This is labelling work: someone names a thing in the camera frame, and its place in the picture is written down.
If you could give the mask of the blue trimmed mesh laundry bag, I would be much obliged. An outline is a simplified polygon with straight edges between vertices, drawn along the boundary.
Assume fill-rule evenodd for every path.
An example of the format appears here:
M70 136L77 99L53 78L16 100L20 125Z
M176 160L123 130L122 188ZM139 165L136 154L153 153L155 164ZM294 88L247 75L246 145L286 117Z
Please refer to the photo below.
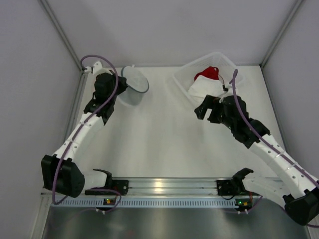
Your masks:
M127 88L118 95L118 100L127 107L140 104L145 93L149 90L149 82L144 74L133 66L125 66L121 70L121 76L126 78Z

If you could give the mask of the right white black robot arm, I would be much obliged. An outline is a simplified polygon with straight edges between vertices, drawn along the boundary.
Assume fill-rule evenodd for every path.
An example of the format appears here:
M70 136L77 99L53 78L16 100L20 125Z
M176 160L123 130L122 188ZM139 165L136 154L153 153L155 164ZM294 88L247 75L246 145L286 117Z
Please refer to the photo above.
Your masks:
M233 137L261 158L281 182L258 176L249 168L236 172L230 181L236 195L252 192L279 205L297 224L306 226L319 214L319 180L295 162L276 142L268 128L249 117L246 103L237 96L223 99L207 95L194 110L203 120L207 110L210 123L223 124Z

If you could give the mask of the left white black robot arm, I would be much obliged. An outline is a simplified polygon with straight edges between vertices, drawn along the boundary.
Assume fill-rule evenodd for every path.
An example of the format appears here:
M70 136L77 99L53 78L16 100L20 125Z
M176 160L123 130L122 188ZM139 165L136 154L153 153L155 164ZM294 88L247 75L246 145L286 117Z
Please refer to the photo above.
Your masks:
M127 88L127 80L115 73L101 73L95 78L95 91L85 106L79 123L52 155L45 155L41 161L44 187L72 198L93 188L109 189L112 174L106 170L82 171L80 162L94 136L107 123L114 111L119 94Z

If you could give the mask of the white garment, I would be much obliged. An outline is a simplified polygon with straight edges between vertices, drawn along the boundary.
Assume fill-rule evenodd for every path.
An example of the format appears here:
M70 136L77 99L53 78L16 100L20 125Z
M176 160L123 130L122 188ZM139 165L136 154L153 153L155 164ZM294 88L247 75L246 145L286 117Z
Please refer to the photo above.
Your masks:
M213 80L204 76L197 77L187 92L199 103L204 100L206 95L220 97L226 93L220 80Z

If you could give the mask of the red garment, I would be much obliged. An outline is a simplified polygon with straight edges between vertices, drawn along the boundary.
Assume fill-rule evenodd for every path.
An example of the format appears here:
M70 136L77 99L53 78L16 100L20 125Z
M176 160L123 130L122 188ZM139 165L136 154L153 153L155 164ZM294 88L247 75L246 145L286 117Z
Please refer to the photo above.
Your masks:
M219 69L217 67L209 66L202 72L197 73L194 77L194 80L196 81L199 76L204 76L212 80L221 80L224 83L224 79L220 75Z

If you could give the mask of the white plastic basket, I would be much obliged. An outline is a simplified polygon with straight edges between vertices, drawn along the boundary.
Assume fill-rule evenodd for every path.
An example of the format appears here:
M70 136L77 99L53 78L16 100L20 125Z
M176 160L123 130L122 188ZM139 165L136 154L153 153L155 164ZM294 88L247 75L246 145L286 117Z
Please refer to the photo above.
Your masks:
M172 77L194 106L206 95L221 97L228 93L237 66L220 52L213 52L179 68Z

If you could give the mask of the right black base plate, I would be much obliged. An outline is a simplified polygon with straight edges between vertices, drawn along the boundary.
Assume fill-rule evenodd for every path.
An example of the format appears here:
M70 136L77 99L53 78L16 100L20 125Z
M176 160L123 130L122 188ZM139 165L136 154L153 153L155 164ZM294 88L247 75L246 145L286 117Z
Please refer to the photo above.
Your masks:
M217 180L216 185L219 196L237 196L243 192L241 184L233 179Z

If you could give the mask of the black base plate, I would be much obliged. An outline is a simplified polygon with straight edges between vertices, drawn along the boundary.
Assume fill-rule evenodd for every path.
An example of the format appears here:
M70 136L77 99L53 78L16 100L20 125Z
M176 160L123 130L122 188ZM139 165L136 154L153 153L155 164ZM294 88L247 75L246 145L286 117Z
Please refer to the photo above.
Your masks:
M127 195L129 189L129 180L119 180L113 179L112 185L110 187L103 187L103 191L98 191L98 188L90 189L85 191L85 195L94 195L94 196L104 196L104 195L117 195L114 192L106 192L105 189L110 189L117 191L122 196Z
M243 192L241 184L233 179L217 180L216 185L219 196L237 196Z

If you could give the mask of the aluminium mounting rail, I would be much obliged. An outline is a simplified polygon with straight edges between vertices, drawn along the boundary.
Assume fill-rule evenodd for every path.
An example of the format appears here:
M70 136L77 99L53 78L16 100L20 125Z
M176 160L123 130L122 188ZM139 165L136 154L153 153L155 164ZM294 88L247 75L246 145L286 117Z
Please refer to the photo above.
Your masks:
M244 185L244 181L250 179L255 172L251 169L244 168L233 175L232 178L114 178L119 180L129 180L128 194L155 194L155 195L218 195L217 180L233 179L239 182L243 188L240 195L247 195L249 192L254 194L257 190L249 189Z

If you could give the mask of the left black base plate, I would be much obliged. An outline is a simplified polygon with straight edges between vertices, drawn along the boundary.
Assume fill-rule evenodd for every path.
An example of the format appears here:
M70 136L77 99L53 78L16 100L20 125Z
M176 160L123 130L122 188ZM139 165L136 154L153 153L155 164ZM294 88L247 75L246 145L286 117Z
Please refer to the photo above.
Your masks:
M94 195L94 196L104 196L104 195L117 195L114 192L106 192L105 189L110 189L117 191L122 196L127 195L129 189L129 180L119 180L113 179L112 185L110 187L103 187L103 191L98 191L98 188L90 189L85 191L85 195Z

